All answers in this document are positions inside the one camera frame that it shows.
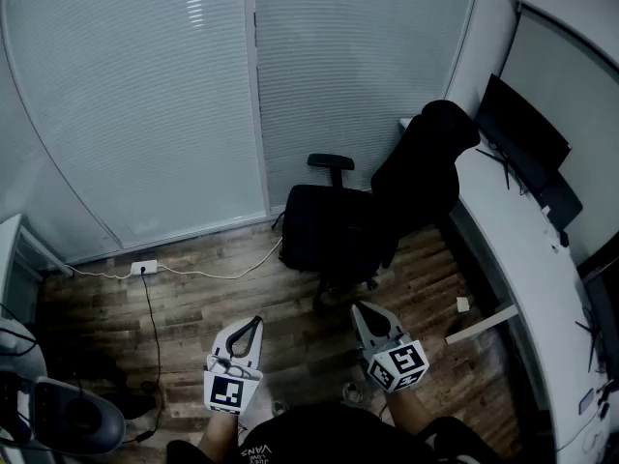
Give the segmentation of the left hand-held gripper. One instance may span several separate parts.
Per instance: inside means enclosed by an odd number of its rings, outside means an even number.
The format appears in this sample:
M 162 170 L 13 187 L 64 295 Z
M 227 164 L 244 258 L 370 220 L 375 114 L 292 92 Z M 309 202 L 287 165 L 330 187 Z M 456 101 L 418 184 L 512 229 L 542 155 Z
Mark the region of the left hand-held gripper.
M 260 316 L 238 320 L 221 330 L 204 369 L 204 404 L 208 410 L 242 415 L 248 408 L 263 374 L 259 367 L 264 322 Z M 234 344 L 248 335 L 243 353 Z M 229 359 L 246 359 L 246 366 Z

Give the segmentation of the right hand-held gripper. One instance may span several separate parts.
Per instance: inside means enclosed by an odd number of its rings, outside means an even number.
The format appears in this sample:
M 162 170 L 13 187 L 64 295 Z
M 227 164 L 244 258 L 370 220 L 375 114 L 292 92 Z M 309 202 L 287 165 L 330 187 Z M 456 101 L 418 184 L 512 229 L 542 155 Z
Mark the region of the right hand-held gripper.
M 360 343 L 366 377 L 386 393 L 398 392 L 420 381 L 429 362 L 419 340 L 402 330 L 394 313 L 377 304 L 356 302 L 351 318 Z

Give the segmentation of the black backpack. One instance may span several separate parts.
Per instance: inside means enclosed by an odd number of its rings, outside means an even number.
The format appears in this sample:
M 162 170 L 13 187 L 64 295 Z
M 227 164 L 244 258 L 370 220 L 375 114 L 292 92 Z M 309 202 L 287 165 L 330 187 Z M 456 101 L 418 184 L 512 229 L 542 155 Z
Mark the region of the black backpack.
M 287 267 L 359 282 L 377 271 L 379 248 L 378 218 L 369 193 L 314 185 L 290 191 L 280 252 Z

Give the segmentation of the person's left forearm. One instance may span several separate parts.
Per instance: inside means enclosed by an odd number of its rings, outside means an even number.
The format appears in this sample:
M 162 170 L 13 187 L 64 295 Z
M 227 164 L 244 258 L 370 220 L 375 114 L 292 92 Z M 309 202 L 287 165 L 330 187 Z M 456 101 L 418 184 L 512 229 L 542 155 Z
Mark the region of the person's left forearm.
M 197 447 L 214 464 L 223 464 L 238 451 L 238 422 L 237 415 L 212 413 Z

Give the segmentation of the person's right forearm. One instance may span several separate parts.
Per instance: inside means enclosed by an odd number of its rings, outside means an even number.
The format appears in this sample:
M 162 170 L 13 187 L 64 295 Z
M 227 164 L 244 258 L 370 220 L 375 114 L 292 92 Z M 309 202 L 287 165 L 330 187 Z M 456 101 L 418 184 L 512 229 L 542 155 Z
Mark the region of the person's right forearm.
M 387 408 L 395 427 L 416 435 L 425 430 L 434 416 L 412 389 L 385 394 Z

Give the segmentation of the person's black shirt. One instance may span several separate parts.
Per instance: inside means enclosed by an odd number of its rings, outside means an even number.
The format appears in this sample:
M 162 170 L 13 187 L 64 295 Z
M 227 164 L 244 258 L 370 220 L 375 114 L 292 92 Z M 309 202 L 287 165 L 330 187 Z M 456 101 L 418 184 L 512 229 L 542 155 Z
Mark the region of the person's black shirt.
M 455 418 L 439 418 L 411 434 L 367 410 L 324 403 L 262 422 L 223 464 L 501 464 L 501 459 Z

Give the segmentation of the black mesh office chair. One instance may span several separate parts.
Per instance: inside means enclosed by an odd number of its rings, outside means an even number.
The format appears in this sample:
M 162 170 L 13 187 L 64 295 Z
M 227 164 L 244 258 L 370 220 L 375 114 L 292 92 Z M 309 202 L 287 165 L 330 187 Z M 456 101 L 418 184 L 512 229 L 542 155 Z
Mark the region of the black mesh office chair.
M 456 161 L 476 147 L 481 137 L 469 115 L 455 102 L 432 101 L 408 124 L 396 148 L 375 171 L 370 189 L 379 226 L 379 269 L 391 266 L 400 239 L 445 219 L 459 198 Z M 353 159 L 329 154 L 311 154 L 308 164 L 327 168 L 332 183 L 344 188 L 342 174 L 354 169 Z M 335 281 L 319 273 L 319 285 L 312 307 L 323 307 L 321 296 L 327 287 L 350 287 L 364 283 L 376 288 L 377 271 L 359 282 Z

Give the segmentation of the white curved desk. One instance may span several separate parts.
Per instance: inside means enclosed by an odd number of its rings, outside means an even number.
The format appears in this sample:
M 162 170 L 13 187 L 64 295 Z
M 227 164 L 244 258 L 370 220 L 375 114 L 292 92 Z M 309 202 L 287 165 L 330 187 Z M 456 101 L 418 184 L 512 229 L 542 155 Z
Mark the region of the white curved desk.
M 456 162 L 459 201 L 474 221 L 527 331 L 544 386 L 556 464 L 598 464 L 610 416 L 601 396 L 607 378 L 591 351 L 584 287 L 569 251 L 536 200 L 520 192 L 484 141 Z

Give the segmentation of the black computer monitor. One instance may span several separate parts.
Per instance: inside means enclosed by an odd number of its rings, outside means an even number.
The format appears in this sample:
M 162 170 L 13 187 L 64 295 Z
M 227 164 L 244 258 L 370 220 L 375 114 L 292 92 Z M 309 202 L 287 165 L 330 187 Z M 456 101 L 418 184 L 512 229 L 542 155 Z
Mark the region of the black computer monitor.
M 494 74 L 488 80 L 475 122 L 535 193 L 545 188 L 571 151 L 563 135 Z
M 596 356 L 599 370 L 609 380 L 619 379 L 619 256 L 588 274 L 584 289 L 585 330 L 591 335 L 588 368 Z

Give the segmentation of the white window blind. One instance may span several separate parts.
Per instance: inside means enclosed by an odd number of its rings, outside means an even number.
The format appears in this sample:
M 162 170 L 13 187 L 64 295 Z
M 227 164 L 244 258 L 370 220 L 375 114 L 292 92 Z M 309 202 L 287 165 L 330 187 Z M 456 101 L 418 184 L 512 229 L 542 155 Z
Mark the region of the white window blind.
M 246 0 L 3 0 L 18 91 L 125 248 L 265 214 Z
M 446 94 L 473 0 L 255 0 L 269 199 L 323 184 L 312 153 L 349 157 L 367 189 L 398 122 Z

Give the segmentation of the small white table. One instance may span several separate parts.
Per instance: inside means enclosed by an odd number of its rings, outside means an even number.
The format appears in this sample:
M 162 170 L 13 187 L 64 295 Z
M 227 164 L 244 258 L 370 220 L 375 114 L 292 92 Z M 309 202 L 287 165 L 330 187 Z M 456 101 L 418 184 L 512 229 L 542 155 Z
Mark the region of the small white table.
M 0 222 L 0 316 L 12 313 L 35 323 L 44 278 L 51 271 L 74 272 L 23 223 L 22 215 Z

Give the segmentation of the white window frame post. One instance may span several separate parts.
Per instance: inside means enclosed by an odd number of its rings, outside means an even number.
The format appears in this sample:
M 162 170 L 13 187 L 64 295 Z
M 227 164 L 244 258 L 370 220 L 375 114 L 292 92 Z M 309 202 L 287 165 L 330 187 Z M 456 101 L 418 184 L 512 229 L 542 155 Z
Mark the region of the white window frame post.
M 257 156 L 257 166 L 260 178 L 262 200 L 265 210 L 265 218 L 270 219 L 271 203 L 268 191 L 268 181 L 266 173 L 266 162 L 263 149 L 263 136 L 260 113 L 260 98 L 257 68 L 257 45 L 256 45 L 256 25 L 255 25 L 255 0 L 245 0 L 246 18 L 246 41 L 248 54 L 248 77 L 251 93 L 251 111 L 253 121 L 253 131 L 255 137 L 255 148 Z

